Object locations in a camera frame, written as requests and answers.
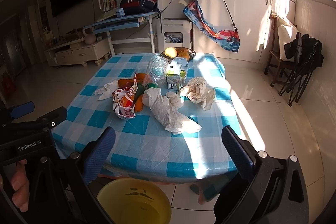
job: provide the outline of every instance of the clear plastic container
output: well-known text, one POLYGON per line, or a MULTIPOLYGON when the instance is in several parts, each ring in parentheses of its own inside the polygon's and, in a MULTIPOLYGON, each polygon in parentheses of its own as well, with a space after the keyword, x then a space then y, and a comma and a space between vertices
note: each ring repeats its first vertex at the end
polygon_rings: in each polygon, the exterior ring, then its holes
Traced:
POLYGON ((149 83, 155 83, 158 86, 166 84, 168 60, 157 54, 154 54, 148 63, 146 76, 142 85, 146 86, 149 83))

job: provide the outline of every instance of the blue gripper pad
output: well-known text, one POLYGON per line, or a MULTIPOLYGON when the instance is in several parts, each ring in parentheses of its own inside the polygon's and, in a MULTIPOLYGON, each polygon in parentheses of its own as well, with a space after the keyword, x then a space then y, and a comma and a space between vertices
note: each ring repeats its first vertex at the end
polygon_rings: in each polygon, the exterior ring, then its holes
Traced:
POLYGON ((255 165, 255 158, 230 126, 223 128, 222 142, 240 176, 251 182, 254 178, 253 167, 255 165))
POLYGON ((23 105, 14 107, 10 116, 13 119, 18 119, 18 118, 20 118, 24 115, 27 115, 28 113, 33 112, 34 109, 35 109, 34 103, 33 102, 28 102, 28 103, 25 103, 23 105))
POLYGON ((111 152, 116 141, 116 132, 112 127, 107 127, 96 141, 97 144, 90 155, 86 158, 83 167, 83 179, 86 184, 95 180, 105 160, 111 152))

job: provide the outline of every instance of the human hand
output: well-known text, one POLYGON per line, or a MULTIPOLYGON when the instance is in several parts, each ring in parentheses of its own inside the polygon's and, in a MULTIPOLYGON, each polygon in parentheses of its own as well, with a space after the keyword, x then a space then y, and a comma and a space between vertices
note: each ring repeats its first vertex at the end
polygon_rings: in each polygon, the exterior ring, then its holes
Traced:
MULTIPOLYGON (((20 208, 21 212, 28 211, 29 200, 29 181, 26 176, 25 164, 27 160, 20 160, 16 163, 15 173, 10 180, 10 183, 15 191, 13 195, 13 203, 20 208)), ((0 175, 0 189, 3 188, 3 180, 0 175)))

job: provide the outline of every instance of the desk drawer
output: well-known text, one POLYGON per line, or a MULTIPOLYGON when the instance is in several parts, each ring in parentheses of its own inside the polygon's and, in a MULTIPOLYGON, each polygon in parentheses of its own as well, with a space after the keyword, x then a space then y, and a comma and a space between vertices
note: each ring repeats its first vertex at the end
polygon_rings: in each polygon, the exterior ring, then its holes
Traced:
POLYGON ((68 63, 71 60, 70 53, 69 52, 60 52, 55 54, 57 63, 68 63))
POLYGON ((70 51, 70 56, 73 61, 88 61, 98 59, 94 47, 70 51))

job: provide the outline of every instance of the yellow plastic bucket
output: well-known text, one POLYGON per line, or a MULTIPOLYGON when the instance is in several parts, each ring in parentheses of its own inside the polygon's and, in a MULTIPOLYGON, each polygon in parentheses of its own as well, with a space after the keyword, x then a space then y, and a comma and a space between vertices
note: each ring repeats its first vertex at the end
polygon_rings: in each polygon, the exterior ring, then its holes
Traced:
POLYGON ((155 184, 132 178, 106 184, 98 201, 116 224, 169 224, 171 207, 155 184))

